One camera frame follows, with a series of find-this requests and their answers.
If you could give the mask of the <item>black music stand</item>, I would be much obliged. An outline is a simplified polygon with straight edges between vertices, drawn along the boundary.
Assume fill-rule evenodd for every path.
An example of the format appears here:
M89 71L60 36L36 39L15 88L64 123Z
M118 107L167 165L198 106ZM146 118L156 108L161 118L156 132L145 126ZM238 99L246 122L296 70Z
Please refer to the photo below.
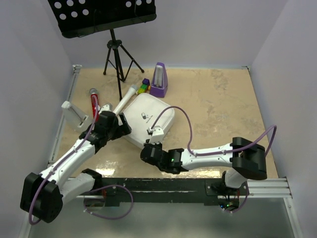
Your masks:
M122 49L143 73L144 70L117 39L116 28L147 23L156 19L154 0L50 0L51 10L57 20L63 37L67 39L81 38L94 33L109 31L111 40L107 43L108 53L103 74L111 64L116 70L119 98L122 99L121 82L126 81L127 73L119 56Z

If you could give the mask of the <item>red toy microphone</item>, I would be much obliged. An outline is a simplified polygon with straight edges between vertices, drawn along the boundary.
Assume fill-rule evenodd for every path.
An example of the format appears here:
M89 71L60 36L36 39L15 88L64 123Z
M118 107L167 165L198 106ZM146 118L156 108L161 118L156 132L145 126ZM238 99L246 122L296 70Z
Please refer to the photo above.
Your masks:
M91 88L89 91L90 98L91 98L91 103L92 103L92 112L93 112L93 117L99 117L99 110L100 110L100 105L99 105L99 92L96 88Z

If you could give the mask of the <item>grey medicine case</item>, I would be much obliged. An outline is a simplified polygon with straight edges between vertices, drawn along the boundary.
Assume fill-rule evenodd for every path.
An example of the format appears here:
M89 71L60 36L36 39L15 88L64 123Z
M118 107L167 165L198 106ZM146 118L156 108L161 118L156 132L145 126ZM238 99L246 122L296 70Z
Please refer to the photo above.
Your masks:
M140 149L144 148L146 140L150 138L147 129L159 125L164 130L164 136L173 125L175 118L174 109L162 100L146 93L138 95L124 110L123 113L130 125L132 132L124 138Z

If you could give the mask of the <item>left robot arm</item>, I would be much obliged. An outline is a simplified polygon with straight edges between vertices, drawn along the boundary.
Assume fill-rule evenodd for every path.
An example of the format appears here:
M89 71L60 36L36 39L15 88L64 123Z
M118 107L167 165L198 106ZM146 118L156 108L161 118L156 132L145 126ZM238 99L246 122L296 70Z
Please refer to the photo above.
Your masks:
M102 111L57 162L39 174L30 173L24 180L20 201L20 208L28 212L29 223L37 224L33 217L50 223L63 205L78 195L100 193L103 188L101 174L85 169L76 178L71 175L110 140L129 135L131 131L124 113L116 115Z

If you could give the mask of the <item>purple metronome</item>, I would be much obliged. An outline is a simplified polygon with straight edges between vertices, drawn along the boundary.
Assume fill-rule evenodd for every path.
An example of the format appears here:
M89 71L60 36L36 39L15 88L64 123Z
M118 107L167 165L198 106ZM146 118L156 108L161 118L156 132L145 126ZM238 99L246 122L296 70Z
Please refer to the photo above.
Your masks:
M150 86L150 94L152 96L158 98L165 97L168 89L168 78L164 63L158 62L156 64Z

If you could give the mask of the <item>white toy microphone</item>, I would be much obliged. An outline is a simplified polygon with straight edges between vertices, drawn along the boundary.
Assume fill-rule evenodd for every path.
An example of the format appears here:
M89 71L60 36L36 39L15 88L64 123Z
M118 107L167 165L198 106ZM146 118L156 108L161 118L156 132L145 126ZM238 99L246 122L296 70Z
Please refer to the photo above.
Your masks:
M131 97L136 94L137 90L138 90L138 86L136 86L136 85L130 86L128 91L124 95L124 97L119 101L118 105L115 107L115 109L112 112L115 113L116 115L118 115L121 112L121 110L123 109L123 107L131 99Z

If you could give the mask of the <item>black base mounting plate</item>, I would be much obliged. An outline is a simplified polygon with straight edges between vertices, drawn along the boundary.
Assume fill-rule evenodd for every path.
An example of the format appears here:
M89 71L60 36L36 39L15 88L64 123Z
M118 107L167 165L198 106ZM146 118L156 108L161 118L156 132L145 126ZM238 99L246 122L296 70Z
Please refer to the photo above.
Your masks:
M130 202L131 198L125 189L133 196L135 203L200 203L206 206L217 206L222 198L237 198L247 194L246 184L239 192L230 189L220 189L220 178L102 178L98 188L106 188L105 206L119 206Z

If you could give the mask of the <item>colourful toy block train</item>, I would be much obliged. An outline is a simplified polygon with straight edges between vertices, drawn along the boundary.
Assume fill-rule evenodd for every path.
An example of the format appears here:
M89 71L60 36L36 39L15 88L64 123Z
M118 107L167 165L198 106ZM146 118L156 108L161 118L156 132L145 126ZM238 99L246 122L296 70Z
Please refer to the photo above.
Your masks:
M150 80L147 78L144 78L142 80L141 86L137 90L137 95L149 92L150 88L151 88Z

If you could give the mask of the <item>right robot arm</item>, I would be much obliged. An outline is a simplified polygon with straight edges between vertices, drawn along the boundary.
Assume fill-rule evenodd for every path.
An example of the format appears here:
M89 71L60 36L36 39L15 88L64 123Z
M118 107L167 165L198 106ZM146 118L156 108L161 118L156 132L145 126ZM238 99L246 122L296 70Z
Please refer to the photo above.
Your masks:
M227 167L229 170L220 183L222 192L227 195L233 194L249 179L267 179L265 148L242 137L234 137L232 142L219 147L194 151L182 148L164 151L160 143L147 143L140 158L170 174L198 168Z

